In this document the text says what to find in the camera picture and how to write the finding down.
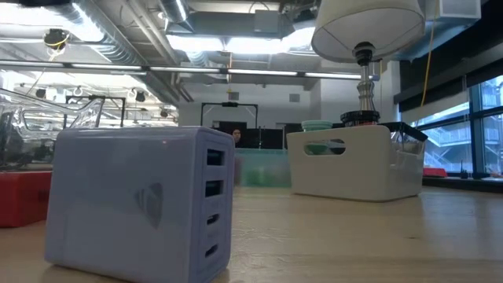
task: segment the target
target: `charger logo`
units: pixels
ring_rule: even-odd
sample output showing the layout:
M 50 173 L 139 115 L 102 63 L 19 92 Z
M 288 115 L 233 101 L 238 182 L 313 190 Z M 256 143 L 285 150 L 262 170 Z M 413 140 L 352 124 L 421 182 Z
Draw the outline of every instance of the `charger logo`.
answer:
M 150 225 L 157 229 L 163 214 L 163 186 L 153 183 L 147 189 L 137 191 L 134 199 Z

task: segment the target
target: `red bin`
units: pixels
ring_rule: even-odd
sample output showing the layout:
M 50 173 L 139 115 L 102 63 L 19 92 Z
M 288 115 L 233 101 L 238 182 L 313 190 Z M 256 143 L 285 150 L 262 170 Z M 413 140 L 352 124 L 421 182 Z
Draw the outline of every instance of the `red bin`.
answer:
M 0 173 L 0 227 L 45 220 L 51 172 Z

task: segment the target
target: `table surface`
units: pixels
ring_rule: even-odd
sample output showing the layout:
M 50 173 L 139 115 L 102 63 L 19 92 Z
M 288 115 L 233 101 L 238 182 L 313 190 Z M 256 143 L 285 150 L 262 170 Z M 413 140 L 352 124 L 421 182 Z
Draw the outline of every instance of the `table surface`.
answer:
M 44 262 L 44 223 L 0 229 L 0 282 L 121 282 Z M 503 282 L 503 196 L 425 189 L 386 204 L 237 189 L 214 283 Z

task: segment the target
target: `green container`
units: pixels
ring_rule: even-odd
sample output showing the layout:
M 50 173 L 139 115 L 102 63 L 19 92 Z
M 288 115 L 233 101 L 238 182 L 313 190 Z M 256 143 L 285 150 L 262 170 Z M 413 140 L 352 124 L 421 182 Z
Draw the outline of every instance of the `green container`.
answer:
M 236 149 L 236 170 L 240 186 L 292 186 L 288 152 L 281 149 Z
M 324 120 L 310 120 L 302 122 L 302 128 L 304 131 L 313 130 L 329 130 L 332 129 L 332 122 Z M 306 154 L 309 155 L 323 155 L 329 147 L 325 144 L 320 143 L 310 143 L 306 145 Z

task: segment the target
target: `usb port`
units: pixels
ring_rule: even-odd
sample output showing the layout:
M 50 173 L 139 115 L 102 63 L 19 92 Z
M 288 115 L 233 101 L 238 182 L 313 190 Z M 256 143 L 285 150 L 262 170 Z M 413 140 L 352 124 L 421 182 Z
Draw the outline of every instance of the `usb port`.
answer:
M 222 166 L 223 152 L 219 150 L 209 149 L 207 151 L 206 164 L 211 166 Z
M 222 194 L 223 181 L 206 182 L 206 197 L 213 197 Z
M 219 218 L 220 218 L 220 215 L 218 215 L 218 214 L 212 215 L 207 218 L 206 224 L 211 225 L 211 224 L 217 222 Z
M 210 255 L 213 255 L 217 250 L 218 250 L 218 245 L 216 244 L 213 247 L 211 247 L 209 250 L 207 250 L 206 253 L 204 254 L 204 256 L 208 257 Z

